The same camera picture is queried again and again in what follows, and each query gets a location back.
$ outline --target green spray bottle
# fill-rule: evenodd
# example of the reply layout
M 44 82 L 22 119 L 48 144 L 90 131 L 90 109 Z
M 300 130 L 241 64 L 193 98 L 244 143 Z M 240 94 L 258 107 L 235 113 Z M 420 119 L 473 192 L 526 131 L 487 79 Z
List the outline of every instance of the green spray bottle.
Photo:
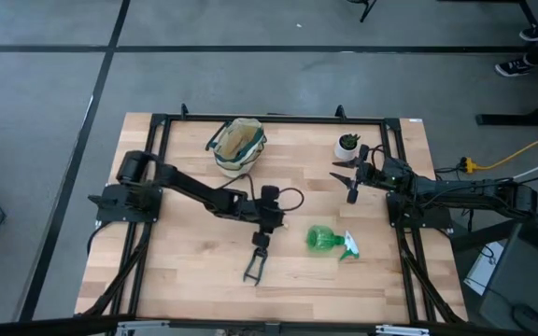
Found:
M 342 237 L 334 234 L 333 230 L 329 227 L 322 225 L 315 225 L 308 229 L 306 244 L 312 251 L 329 251 L 334 246 L 345 245 L 346 252 L 344 252 L 340 260 L 348 256 L 358 259 L 360 256 L 359 249 L 350 232 L 346 231 L 346 235 Z

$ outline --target wooden table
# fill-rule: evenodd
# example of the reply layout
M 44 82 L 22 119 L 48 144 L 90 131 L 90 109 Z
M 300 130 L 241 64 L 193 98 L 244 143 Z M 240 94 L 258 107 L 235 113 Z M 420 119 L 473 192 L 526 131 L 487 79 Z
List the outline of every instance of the wooden table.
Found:
M 124 153 L 144 148 L 149 120 L 150 114 L 126 115 L 110 183 L 117 183 L 114 175 Z M 434 178 L 422 121 L 401 119 L 401 123 L 408 162 L 417 174 Z M 173 121 L 165 161 L 210 186 L 223 184 L 228 178 L 204 150 L 219 126 L 218 122 Z M 329 175 L 352 176 L 354 172 L 331 165 L 339 135 L 358 133 L 363 144 L 374 147 L 381 143 L 379 128 L 287 123 L 265 123 L 264 128 L 268 142 L 250 172 L 256 194 L 262 185 L 296 187 L 306 201 L 286 215 L 289 228 L 272 235 L 261 283 L 254 287 L 251 280 L 242 282 L 254 249 L 250 239 L 256 225 L 213 217 L 198 202 L 166 190 L 152 232 L 138 316 L 407 323 L 400 257 L 389 226 L 385 191 L 360 188 L 358 202 L 348 204 L 346 188 Z M 395 140 L 389 138 L 395 156 Z M 382 161 L 377 156 L 377 167 Z M 232 187 L 248 191 L 248 182 L 240 180 Z M 281 207 L 290 207 L 299 197 L 284 193 L 279 202 Z M 338 261 L 343 247 L 326 254 L 309 252 L 304 239 L 313 225 L 327 225 L 342 235 L 350 231 L 361 257 Z M 116 275 L 126 228 L 125 223 L 113 223 L 94 239 L 77 312 L 88 309 Z M 450 242 L 436 230 L 421 230 L 421 234 L 431 280 L 455 313 L 466 318 Z M 127 310 L 132 280 L 126 284 L 122 312 Z M 418 310 L 424 317 L 419 289 L 415 281 Z

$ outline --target canvas bag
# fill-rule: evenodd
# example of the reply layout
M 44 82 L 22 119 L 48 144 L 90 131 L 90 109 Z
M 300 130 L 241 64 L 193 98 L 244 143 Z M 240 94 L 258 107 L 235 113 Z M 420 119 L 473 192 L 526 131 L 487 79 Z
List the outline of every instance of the canvas bag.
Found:
M 264 150 L 267 137 L 256 119 L 226 121 L 206 144 L 213 148 L 215 163 L 229 177 L 247 173 Z

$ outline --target bag handle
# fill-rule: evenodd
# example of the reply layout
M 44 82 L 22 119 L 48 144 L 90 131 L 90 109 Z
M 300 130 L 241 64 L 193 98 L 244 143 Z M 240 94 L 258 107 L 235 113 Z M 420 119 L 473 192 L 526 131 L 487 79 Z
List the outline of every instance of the bag handle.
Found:
M 215 140 L 215 138 L 218 137 L 218 135 L 221 133 L 221 131 L 223 131 L 223 129 L 225 129 L 226 127 L 230 126 L 232 122 L 231 121 L 225 121 L 223 123 L 223 125 L 221 125 L 221 127 L 219 127 L 219 129 L 215 132 L 215 134 L 213 134 L 213 136 L 211 136 L 211 139 L 209 139 L 209 141 L 206 143 L 206 146 L 205 146 L 205 150 L 208 151 L 210 148 L 214 148 L 217 143 L 213 142 Z

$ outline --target potted plant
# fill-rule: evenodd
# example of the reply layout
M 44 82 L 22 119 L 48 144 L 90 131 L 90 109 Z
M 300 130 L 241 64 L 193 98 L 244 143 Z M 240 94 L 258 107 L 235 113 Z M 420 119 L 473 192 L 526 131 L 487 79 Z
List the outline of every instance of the potted plant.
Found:
M 358 134 L 352 133 L 340 136 L 337 144 L 335 144 L 335 156 L 343 161 L 354 159 L 354 152 L 359 145 L 360 138 Z

